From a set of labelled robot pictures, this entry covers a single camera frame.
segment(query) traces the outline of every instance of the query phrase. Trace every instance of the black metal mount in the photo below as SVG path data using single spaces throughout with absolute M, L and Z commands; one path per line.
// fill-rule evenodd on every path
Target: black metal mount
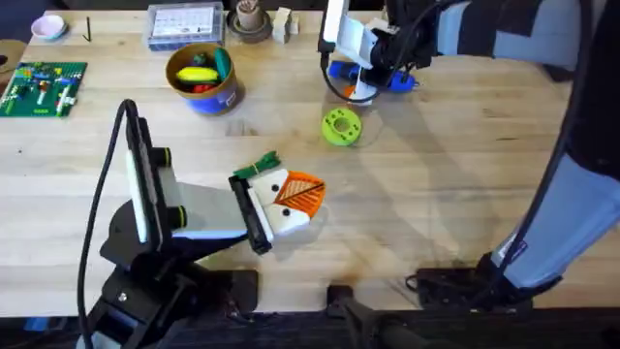
M 533 308 L 534 296 L 562 280 L 557 277 L 536 288 L 518 288 L 503 276 L 497 287 L 486 290 L 496 270 L 491 254 L 487 253 L 475 268 L 419 269 L 407 279 L 407 286 L 418 294 L 424 309 L 523 312 Z
M 460 349 L 451 342 L 417 335 L 404 318 L 394 313 L 376 311 L 361 304 L 349 286 L 327 288 L 325 314 L 347 321 L 355 349 Z
M 172 238 L 171 229 L 179 226 L 174 215 L 185 213 L 182 206 L 166 206 L 158 175 L 158 168 L 171 166 L 170 150 L 152 146 L 142 117 L 127 114 L 126 131 L 146 241 L 140 241 L 134 205 L 129 201 L 113 215 L 108 239 L 100 250 L 116 267 L 88 314 L 91 332 L 124 349 L 159 348 L 193 316 L 252 312 L 258 302 L 255 270 L 213 271 L 195 263 L 246 237 Z

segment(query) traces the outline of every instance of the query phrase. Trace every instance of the yellow banana toy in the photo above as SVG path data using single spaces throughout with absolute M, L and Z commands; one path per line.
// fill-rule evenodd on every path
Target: yellow banana toy
M 183 83 L 203 84 L 217 82 L 217 71 L 203 67 L 185 67 L 176 73 L 176 77 Z

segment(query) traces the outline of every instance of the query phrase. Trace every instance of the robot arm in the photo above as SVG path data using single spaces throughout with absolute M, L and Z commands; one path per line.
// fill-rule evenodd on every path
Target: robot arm
M 390 34 L 348 17 L 347 0 L 330 0 L 319 39 L 322 68 L 334 50 L 359 64 L 349 100 L 359 103 L 386 89 L 395 71 L 427 67 L 437 55 L 508 58 L 573 71 L 582 33 L 591 33 L 604 4 L 594 1 L 586 18 L 580 0 L 389 0 L 389 24 L 399 29 Z
M 513 234 L 475 269 L 425 269 L 408 278 L 425 307 L 531 305 L 620 218 L 620 161 L 611 150 L 617 149 L 611 130 L 618 122 L 602 107 L 614 105 L 614 97 L 602 92 L 610 88 L 603 86 L 605 76 L 616 70 L 610 65 L 620 59 L 612 35 L 620 5 L 605 0 L 388 0 L 387 12 L 389 24 L 399 30 L 373 30 L 377 40 L 370 42 L 369 56 L 361 56 L 372 68 L 362 69 L 357 87 L 381 89 L 396 70 L 427 67 L 437 55 L 517 59 L 576 71 L 569 110 L 541 186 Z M 338 15 L 341 23 L 352 21 L 346 12 Z M 329 12 L 325 21 L 338 22 L 328 19 Z M 350 28 L 340 25 L 338 40 L 363 38 L 348 35 Z M 322 31 L 322 66 L 330 38 Z

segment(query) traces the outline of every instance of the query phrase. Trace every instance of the orange triangle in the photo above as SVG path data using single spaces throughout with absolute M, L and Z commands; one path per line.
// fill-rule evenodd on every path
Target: orange triangle
M 289 171 L 289 176 L 274 203 L 304 211 L 312 218 L 326 195 L 326 184 L 322 179 L 302 172 Z

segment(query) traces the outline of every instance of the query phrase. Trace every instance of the green toy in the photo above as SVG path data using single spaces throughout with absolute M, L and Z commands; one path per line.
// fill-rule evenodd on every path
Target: green toy
M 351 145 L 361 135 L 361 120 L 351 110 L 336 108 L 323 117 L 321 132 L 334 145 Z
M 76 103 L 86 63 L 19 63 L 0 99 L 0 117 L 67 116 Z
M 220 81 L 224 82 L 231 71 L 231 60 L 222 48 L 217 48 L 213 56 L 215 57 L 215 67 L 220 75 Z
M 185 67 L 176 73 L 176 77 L 187 84 L 209 84 L 217 82 L 218 74 L 211 68 Z
M 269 151 L 267 154 L 263 155 L 261 160 L 252 164 L 252 166 L 244 167 L 234 172 L 234 175 L 238 176 L 241 179 L 247 179 L 254 175 L 257 175 L 265 170 L 273 169 L 280 165 L 280 158 L 278 158 L 278 153 L 273 151 Z

